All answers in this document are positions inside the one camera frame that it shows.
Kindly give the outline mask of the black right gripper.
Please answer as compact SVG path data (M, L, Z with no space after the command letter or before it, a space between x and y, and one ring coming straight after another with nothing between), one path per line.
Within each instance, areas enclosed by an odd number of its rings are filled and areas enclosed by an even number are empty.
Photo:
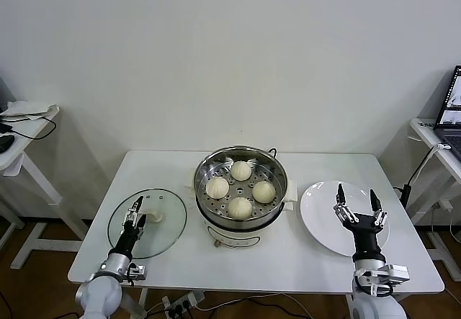
M376 235L382 231L388 213L382 210L381 201L373 189L370 190L370 204L373 216L361 213L354 214L346 204L346 196L342 184L338 185L334 212L342 225L354 236L355 253L353 261L378 260L383 261L381 248L377 243Z

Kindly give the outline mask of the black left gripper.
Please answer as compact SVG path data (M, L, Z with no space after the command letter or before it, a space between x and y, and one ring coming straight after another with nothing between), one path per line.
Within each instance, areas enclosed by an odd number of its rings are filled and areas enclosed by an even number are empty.
M134 203L127 209L124 220L122 222L122 226L124 227L123 232L120 235L115 247L109 250L109 255L117 253L126 256L129 259L133 258L134 246L140 237L140 231L144 229L146 224L145 214L142 214L138 219L138 213L142 202L143 196L139 196L139 198L137 198Z

